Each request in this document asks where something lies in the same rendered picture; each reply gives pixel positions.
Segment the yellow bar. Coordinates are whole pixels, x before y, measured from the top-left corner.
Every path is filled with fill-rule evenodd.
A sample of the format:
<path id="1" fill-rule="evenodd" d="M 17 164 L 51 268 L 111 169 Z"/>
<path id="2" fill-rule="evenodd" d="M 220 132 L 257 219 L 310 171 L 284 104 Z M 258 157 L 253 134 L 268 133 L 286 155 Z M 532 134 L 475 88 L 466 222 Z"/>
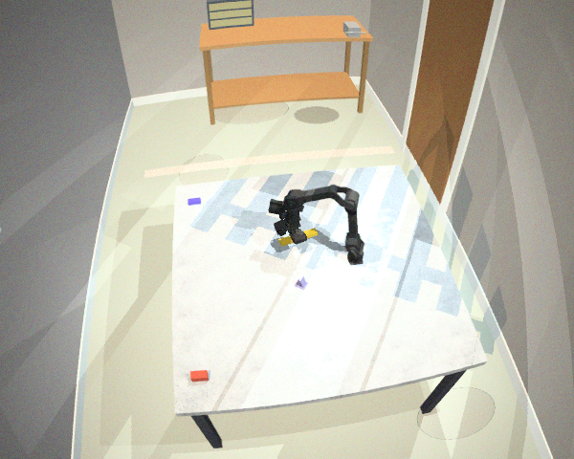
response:
<path id="1" fill-rule="evenodd" d="M 318 235 L 318 232 L 317 232 L 316 229 L 309 229 L 309 230 L 306 230 L 306 231 L 305 231 L 305 234 L 306 234 L 307 238 L 310 238 L 310 237 L 313 237 L 313 236 Z M 292 244 L 292 243 L 294 243 L 294 242 L 293 242 L 293 240 L 292 240 L 292 238 L 291 238 L 290 236 L 287 236 L 287 237 L 280 238 L 280 239 L 279 239 L 279 243 L 280 243 L 280 245 L 281 245 L 281 247 L 282 247 L 282 246 L 286 246 L 286 245 Z"/>

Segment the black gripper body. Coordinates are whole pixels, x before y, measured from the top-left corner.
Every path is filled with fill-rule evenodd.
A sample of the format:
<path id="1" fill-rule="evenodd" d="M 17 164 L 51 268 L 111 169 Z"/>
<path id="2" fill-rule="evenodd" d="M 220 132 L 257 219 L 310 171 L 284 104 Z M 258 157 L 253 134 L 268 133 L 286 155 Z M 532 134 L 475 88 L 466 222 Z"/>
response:
<path id="1" fill-rule="evenodd" d="M 280 220 L 285 219 L 285 217 L 287 219 L 287 223 L 290 225 L 291 232 L 293 233 L 291 238 L 292 238 L 294 244 L 299 244 L 299 243 L 307 241 L 307 236 L 306 236 L 305 232 L 301 231 L 301 229 L 299 229 L 299 227 L 301 227 L 301 224 L 299 223 L 301 218 L 299 217 L 296 220 L 290 220 L 286 216 L 286 211 L 285 211 L 285 213 L 282 213 L 282 215 L 279 215 Z"/>

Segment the small red block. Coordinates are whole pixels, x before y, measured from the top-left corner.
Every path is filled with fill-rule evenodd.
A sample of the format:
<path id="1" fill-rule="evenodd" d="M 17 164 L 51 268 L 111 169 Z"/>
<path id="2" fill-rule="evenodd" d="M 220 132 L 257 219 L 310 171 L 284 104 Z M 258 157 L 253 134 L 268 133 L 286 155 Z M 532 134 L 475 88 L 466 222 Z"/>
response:
<path id="1" fill-rule="evenodd" d="M 208 377 L 208 372 L 207 370 L 197 370 L 197 371 L 190 371 L 190 378 L 191 380 L 195 383 L 195 382 L 200 382 L 200 381 L 208 381 L 209 377 Z"/>

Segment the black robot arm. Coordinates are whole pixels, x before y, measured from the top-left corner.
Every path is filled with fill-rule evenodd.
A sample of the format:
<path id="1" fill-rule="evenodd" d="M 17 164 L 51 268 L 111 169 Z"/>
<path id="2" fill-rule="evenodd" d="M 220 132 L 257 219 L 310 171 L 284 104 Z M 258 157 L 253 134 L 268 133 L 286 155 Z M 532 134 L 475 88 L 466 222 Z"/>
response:
<path id="1" fill-rule="evenodd" d="M 344 199 L 337 192 L 345 193 Z M 299 213 L 303 212 L 303 204 L 327 198 L 334 199 L 339 206 L 344 207 L 344 210 L 347 212 L 348 232 L 344 239 L 344 248 L 348 251 L 347 260 L 349 264 L 363 264 L 365 242 L 358 233 L 357 208 L 360 200 L 359 192 L 348 187 L 335 185 L 308 190 L 291 189 L 283 201 L 271 199 L 268 211 L 269 213 L 282 215 L 286 210 L 287 218 L 296 220 L 299 218 Z M 275 222 L 274 227 L 277 235 L 280 236 L 285 235 L 287 230 L 291 232 L 286 217 L 283 220 Z"/>

